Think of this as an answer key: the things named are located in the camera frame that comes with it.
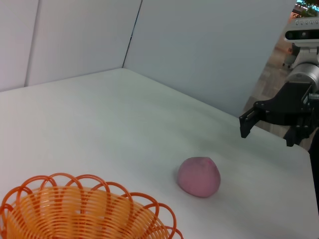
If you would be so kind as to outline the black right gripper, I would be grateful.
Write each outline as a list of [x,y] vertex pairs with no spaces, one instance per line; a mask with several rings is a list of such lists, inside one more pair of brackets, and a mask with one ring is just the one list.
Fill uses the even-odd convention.
[[246,138],[252,127],[262,120],[290,126],[284,135],[288,147],[300,145],[302,140],[314,132],[311,147],[318,147],[319,105],[309,100],[313,89],[312,83],[285,82],[273,98],[255,102],[252,108],[239,117],[241,137]]

